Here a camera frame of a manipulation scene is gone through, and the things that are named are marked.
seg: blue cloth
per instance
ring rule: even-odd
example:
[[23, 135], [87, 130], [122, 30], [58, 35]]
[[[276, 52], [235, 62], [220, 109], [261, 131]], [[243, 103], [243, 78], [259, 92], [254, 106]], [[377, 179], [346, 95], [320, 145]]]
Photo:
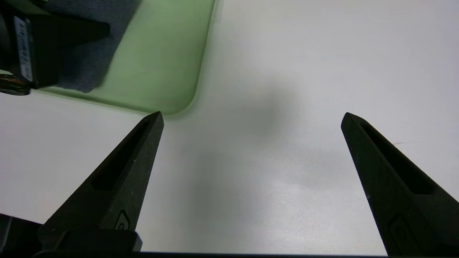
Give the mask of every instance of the blue cloth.
[[110, 24], [110, 35], [83, 45], [60, 49], [58, 87], [92, 91], [103, 80], [113, 55], [140, 0], [48, 0], [42, 8]]

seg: white label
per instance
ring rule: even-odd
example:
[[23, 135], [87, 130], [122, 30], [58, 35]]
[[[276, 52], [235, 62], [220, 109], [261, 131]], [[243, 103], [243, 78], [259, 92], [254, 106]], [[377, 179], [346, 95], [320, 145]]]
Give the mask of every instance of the white label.
[[32, 64], [30, 61], [30, 47], [28, 41], [27, 24], [14, 16], [14, 24], [16, 26], [17, 51], [19, 54], [19, 64], [21, 66], [21, 74], [27, 80], [33, 81]]

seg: label sticker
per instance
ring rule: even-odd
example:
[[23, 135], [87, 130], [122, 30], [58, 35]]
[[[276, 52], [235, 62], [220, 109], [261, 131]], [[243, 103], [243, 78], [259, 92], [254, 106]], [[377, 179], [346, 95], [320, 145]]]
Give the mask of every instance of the label sticker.
[[19, 54], [21, 74], [27, 80], [33, 81], [27, 24], [16, 16], [14, 16], [14, 24], [16, 26], [17, 51]]

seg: white surface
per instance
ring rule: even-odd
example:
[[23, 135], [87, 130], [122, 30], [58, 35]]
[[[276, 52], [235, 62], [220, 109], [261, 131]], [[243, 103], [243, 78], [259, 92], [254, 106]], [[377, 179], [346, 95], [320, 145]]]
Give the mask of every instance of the white surface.
[[[226, 0], [167, 118], [144, 251], [385, 254], [340, 130], [372, 123], [459, 197], [459, 1]], [[44, 222], [141, 119], [0, 95], [0, 211]]]

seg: green plastic tray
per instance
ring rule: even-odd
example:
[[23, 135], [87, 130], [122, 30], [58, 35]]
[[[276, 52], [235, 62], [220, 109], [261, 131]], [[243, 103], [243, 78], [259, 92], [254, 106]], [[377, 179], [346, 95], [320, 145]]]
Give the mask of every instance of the green plastic tray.
[[90, 93], [36, 92], [140, 113], [165, 115], [193, 100], [214, 0], [143, 0], [103, 83]]

